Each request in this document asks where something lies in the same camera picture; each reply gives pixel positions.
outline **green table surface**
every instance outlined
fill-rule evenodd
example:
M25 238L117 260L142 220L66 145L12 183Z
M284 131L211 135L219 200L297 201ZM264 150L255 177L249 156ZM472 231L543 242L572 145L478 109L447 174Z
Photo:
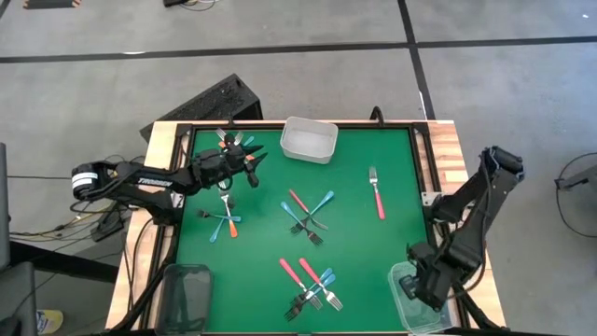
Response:
M224 215L216 188L188 197L185 204L177 262L206 264L214 273L214 293L206 331L211 332L323 332L403 331L405 328L388 284L392 266L406 260L406 245L426 240L420 191L409 134L406 130L341 129L329 164L287 158L280 147L280 131L244 131L244 139L264 145L268 157L259 165L259 187L251 189L244 175L236 175L231 190L232 210L241 216L238 238L225 223L214 244L209 238L219 219L199 218L197 211ZM194 153L217 146L213 131L198 131ZM386 220L379 220L368 182L368 167L378 171ZM313 209L329 190L334 199L315 218L329 231L314 229L324 240L313 245L303 232L293 236L294 219L280 206L286 201L298 217L305 213L290 197L293 189ZM279 264L284 258L306 286L312 279L299 265L306 258L321 274L333 269L336 282L329 290L343 304L336 311L324 304L320 311L306 305L287 322L284 313L299 286Z

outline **yellow object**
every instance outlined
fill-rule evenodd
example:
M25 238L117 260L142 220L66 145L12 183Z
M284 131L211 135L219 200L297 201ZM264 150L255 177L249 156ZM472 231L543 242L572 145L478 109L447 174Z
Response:
M38 335L47 335L56 332L64 321L64 314L61 311L38 310L36 316Z

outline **wooden table edge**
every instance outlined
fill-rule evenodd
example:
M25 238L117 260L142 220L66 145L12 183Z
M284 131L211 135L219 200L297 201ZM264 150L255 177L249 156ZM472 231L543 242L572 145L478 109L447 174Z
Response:
M347 119L326 119L322 121L333 123L378 123L377 120L347 120ZM413 122L426 122L431 138L432 149L434 151L435 163L437 166L437 173L439 176L442 190L447 193L455 192L468 179L468 174L465 168L465 161L463 158L458 134L453 120L386 120L385 123L404 123L411 124ZM284 124L285 120L235 120L238 125L252 125L252 124ZM145 165L166 168L171 164L172 156L174 154L174 141L176 137L176 129L179 124L194 124L194 125L228 125L224 120L192 120L192 121L157 121L153 124L153 130L149 144L147 146ZM421 141L417 140L419 147L419 155L423 167L423 175L425 175L425 185L430 183L429 167L426 161L424 148L422 151ZM132 214L131 223L129 225L129 232L126 239L125 253L128 253L129 261L132 260L132 250L134 244L139 236L139 231L144 224L149 220L149 214L146 210L141 209ZM156 243L157 227L149 224L141 236L141 243L139 244L139 251L137 254L137 262L135 266L135 281L133 284L133 296L135 299L141 294L147 283L149 265L151 263L153 246ZM164 240L164 248L162 250L161 259L165 257L170 233L166 232L166 239ZM497 293L497 288L493 280L493 270L491 263L488 262L487 271L479 286L471 291L471 296L477 305L485 312L485 314L496 324L504 326L506 324L502 312L501 303ZM156 290L154 300L152 303L150 327L155 321L157 314L157 307L159 304L160 288ZM127 271L124 258L120 261L118 271L118 279L115 284L110 310L106 319L105 327L107 329L115 326L127 312L127 302L129 298L129 284L127 278Z

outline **gray floor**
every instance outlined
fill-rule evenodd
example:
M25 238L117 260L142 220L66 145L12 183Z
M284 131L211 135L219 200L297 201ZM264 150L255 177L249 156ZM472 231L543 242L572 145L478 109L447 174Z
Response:
M418 41L597 35L591 0L407 3ZM86 0L78 9L37 11L12 1L0 20L0 57L405 40L395 0L221 0L202 13L164 9L159 0ZM527 179L489 235L508 325L593 334L597 244L563 226L553 179L573 157L597 148L597 45L420 52L436 117L456 121L469 173L493 144L526 162ZM137 130L231 73L257 93L266 119L358 119L374 105L388 119L424 118L405 49L0 64L9 173L67 177L81 162L141 155L146 144ZM591 163L597 158L570 172ZM11 178L9 192L13 231L48 230L72 218L68 180ZM579 188L563 194L562 208L572 225L597 234L592 200L591 190ZM97 258L119 248L117 237L63 251ZM38 302L65 311L61 335L93 321L77 334L101 328L111 290L57 276ZM95 308L84 309L87 301Z

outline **black mesh container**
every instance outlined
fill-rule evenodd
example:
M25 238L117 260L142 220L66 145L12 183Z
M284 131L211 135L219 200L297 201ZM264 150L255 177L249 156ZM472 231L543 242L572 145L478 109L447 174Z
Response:
M259 98L232 74L188 102L157 119L161 120L263 120ZM149 142L153 122L139 133Z

